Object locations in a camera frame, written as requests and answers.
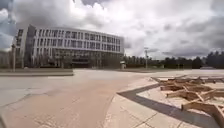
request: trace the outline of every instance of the sky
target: sky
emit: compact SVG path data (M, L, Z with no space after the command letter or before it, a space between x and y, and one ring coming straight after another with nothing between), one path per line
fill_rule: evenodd
M206 56L224 49L223 0L0 0L0 48L15 24L87 29L123 36L127 55Z

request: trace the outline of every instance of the road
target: road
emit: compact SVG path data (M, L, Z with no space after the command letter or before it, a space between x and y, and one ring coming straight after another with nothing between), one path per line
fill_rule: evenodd
M101 128L115 93L146 74L75 70L71 77L2 77L7 128Z

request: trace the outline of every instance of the street lamp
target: street lamp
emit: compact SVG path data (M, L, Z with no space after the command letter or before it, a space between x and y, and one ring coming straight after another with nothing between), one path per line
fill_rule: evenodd
M16 46L14 44L11 45L12 47L12 55L13 55L13 71L16 70Z
M145 47L144 49L145 49L145 58L146 58L145 59L145 68L148 69L148 57L149 57L148 56L148 52L149 52L149 48Z

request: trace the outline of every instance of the concrete ground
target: concrete ground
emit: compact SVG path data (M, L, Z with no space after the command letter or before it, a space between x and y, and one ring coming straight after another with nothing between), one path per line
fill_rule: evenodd
M75 70L69 77L0 77L7 128L100 128L113 96L145 74Z
M148 80L182 75L224 76L222 70L74 72L69 77L0 77L1 116L7 128L218 127L202 112L179 111L184 101L166 99L155 82Z

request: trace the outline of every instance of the modern building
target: modern building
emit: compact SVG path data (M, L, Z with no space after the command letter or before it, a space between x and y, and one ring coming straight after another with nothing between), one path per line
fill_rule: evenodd
M22 67L118 67L124 38L80 29L17 24L16 60Z
M9 52L0 50L0 68L9 68Z

